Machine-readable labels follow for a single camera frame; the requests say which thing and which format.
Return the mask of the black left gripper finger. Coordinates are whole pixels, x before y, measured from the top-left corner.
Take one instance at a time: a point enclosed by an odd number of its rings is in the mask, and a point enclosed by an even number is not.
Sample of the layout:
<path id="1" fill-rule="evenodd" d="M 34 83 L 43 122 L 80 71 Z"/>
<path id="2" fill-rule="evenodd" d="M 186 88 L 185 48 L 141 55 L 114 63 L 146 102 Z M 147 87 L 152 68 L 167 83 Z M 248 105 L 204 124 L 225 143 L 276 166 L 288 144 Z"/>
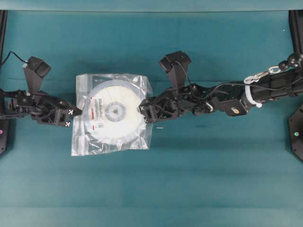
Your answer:
<path id="1" fill-rule="evenodd" d="M 57 110 L 54 116 L 54 125 L 69 128 L 71 126 L 68 110 Z"/>
<path id="2" fill-rule="evenodd" d="M 73 106 L 71 103 L 64 101 L 64 100 L 59 100 L 56 102 L 57 106 L 57 115 L 62 118 L 62 117 L 75 117 L 78 115 L 82 114 L 82 110 L 77 108 L 76 106 Z"/>

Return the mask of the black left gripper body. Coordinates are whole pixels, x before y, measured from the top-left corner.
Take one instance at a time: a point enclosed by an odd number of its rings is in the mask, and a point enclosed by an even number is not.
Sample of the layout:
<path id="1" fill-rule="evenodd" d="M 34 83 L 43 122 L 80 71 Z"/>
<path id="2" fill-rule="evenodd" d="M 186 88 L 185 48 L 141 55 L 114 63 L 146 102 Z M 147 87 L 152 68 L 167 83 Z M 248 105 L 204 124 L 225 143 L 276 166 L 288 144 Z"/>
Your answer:
<path id="1" fill-rule="evenodd" d="M 25 90 L 9 91 L 9 119 L 30 116 L 39 124 L 54 125 L 56 102 L 61 98 L 45 92 L 29 93 Z"/>

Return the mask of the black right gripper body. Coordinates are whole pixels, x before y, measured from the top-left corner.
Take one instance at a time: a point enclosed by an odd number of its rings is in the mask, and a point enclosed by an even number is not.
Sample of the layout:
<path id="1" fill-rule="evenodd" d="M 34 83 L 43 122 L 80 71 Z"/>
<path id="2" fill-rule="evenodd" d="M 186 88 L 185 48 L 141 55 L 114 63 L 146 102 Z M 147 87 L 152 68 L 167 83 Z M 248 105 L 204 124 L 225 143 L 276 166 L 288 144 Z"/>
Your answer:
<path id="1" fill-rule="evenodd" d="M 214 107 L 203 98 L 210 89 L 190 84 L 180 89 L 168 88 L 151 99 L 151 116 L 154 120 L 174 120 L 191 112 L 195 116 L 210 114 Z"/>

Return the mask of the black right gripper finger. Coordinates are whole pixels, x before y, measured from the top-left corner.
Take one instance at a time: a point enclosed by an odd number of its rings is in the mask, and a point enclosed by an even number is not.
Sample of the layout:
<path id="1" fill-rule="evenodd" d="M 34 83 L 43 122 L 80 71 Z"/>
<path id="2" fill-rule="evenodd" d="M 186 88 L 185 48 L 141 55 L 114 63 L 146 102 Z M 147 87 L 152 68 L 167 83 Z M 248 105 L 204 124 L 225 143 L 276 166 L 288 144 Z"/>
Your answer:
<path id="1" fill-rule="evenodd" d="M 157 114 L 144 114 L 146 120 L 148 123 L 156 123 L 156 122 L 160 122 L 162 120 L 163 117 L 163 111 L 160 110 L 159 108 L 155 107 L 158 111 Z"/>
<path id="2" fill-rule="evenodd" d="M 138 110 L 141 114 L 157 114 L 158 111 L 152 104 L 156 98 L 146 98 L 138 106 Z"/>

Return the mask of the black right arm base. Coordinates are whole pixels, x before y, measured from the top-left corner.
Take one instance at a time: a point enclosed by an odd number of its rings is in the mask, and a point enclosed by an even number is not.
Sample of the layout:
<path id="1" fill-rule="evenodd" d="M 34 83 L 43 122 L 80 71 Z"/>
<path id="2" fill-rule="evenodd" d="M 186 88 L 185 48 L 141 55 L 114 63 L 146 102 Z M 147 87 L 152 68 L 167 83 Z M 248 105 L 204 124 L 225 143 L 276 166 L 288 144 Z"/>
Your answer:
<path id="1" fill-rule="evenodd" d="M 303 105 L 288 118 L 288 130 L 292 153 L 303 160 Z"/>

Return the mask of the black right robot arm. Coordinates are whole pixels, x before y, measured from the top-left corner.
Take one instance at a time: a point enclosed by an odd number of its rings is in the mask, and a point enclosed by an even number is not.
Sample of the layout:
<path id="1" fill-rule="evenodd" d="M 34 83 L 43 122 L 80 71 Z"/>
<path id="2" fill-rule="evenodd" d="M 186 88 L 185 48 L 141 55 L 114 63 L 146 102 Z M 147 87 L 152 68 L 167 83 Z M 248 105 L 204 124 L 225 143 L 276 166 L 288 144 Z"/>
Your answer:
<path id="1" fill-rule="evenodd" d="M 179 89 L 168 88 L 159 96 L 143 100 L 138 110 L 146 123 L 174 120 L 188 112 L 195 116 L 216 111 L 228 116 L 241 116 L 253 107 L 303 93 L 303 70 L 292 69 L 277 74 L 267 74 L 257 82 L 241 81 L 202 87 L 196 83 Z"/>

